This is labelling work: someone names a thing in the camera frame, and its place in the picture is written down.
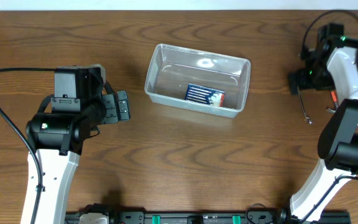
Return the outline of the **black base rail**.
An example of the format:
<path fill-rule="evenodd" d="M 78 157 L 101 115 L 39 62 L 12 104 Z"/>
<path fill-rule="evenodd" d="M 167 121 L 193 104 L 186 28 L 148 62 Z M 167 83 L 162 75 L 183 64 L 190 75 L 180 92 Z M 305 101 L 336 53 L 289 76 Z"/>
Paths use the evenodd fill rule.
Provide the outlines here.
<path fill-rule="evenodd" d="M 68 212 L 64 223 L 75 224 L 273 224 L 306 223 L 291 217 L 286 210 L 250 207 L 244 212 L 146 212 L 143 210 L 113 210 L 94 203 L 79 212 Z"/>

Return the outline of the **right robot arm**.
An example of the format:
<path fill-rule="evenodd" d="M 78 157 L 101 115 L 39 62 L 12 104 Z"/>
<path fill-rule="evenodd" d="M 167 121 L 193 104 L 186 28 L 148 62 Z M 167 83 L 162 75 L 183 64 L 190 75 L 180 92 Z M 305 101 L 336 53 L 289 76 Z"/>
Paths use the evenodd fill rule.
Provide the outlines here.
<path fill-rule="evenodd" d="M 331 119 L 318 139 L 318 163 L 290 198 L 287 223 L 318 223 L 323 210 L 350 180 L 358 180 L 358 40 L 344 35 L 342 24 L 318 30 L 316 48 L 303 46 L 305 67 L 288 74 L 290 91 L 329 90 Z"/>

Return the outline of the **blue drill bit case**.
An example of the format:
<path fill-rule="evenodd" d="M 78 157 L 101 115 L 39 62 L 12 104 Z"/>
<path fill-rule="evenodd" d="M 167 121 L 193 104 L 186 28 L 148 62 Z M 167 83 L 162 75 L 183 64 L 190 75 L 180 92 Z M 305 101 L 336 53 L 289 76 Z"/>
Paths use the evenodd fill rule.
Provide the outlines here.
<path fill-rule="evenodd" d="M 224 91 L 190 83 L 186 91 L 185 100 L 222 107 L 224 97 Z"/>

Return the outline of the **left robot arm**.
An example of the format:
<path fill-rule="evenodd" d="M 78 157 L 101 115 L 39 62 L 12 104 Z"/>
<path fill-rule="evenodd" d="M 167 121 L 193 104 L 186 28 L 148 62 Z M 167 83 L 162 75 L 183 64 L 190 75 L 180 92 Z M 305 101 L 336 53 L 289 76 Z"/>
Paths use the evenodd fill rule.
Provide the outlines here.
<path fill-rule="evenodd" d="M 26 126 L 32 152 L 21 223 L 63 223 L 84 141 L 130 118 L 127 93 L 111 88 L 102 65 L 58 67 L 54 93 Z"/>

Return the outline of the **silver wrench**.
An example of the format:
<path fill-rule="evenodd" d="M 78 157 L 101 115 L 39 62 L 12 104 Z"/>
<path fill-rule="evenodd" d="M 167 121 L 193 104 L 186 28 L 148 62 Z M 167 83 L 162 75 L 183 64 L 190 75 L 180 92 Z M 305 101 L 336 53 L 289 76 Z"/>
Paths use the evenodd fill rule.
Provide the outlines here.
<path fill-rule="evenodd" d="M 305 121 L 308 123 L 308 124 L 313 124 L 313 121 L 312 119 L 308 116 L 306 110 L 305 110 L 305 106 L 304 106 L 304 102 L 303 102 L 303 99 L 302 99 L 302 95 L 301 95 L 301 91 L 298 90 L 298 98 L 299 98 L 299 101 L 300 101 L 300 105 L 301 105 L 301 109 L 302 109 L 302 112 L 303 112 L 303 116 L 305 118 Z"/>

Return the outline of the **clear plastic container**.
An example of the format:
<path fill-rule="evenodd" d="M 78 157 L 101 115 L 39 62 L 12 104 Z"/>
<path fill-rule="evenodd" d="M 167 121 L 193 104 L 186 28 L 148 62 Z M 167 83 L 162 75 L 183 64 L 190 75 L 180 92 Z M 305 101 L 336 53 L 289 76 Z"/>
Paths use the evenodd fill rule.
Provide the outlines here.
<path fill-rule="evenodd" d="M 245 58 L 158 44 L 144 90 L 154 103 L 234 118 L 245 107 L 250 72 Z M 222 107 L 185 100 L 190 83 L 224 91 Z"/>

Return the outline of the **small claw hammer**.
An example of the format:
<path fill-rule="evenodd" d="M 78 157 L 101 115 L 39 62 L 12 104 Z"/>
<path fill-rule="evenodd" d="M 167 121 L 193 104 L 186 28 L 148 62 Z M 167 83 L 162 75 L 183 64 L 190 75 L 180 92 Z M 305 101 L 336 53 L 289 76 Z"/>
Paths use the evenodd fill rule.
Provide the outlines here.
<path fill-rule="evenodd" d="M 334 90 L 330 90 L 329 92 L 330 92 L 330 95 L 331 95 L 331 98 L 332 98 L 332 101 L 333 101 L 334 108 L 327 107 L 326 111 L 329 112 L 329 113 L 334 114 L 336 112 L 337 108 L 339 107 L 338 99 L 337 99 L 337 96 L 336 96 L 336 92 Z"/>

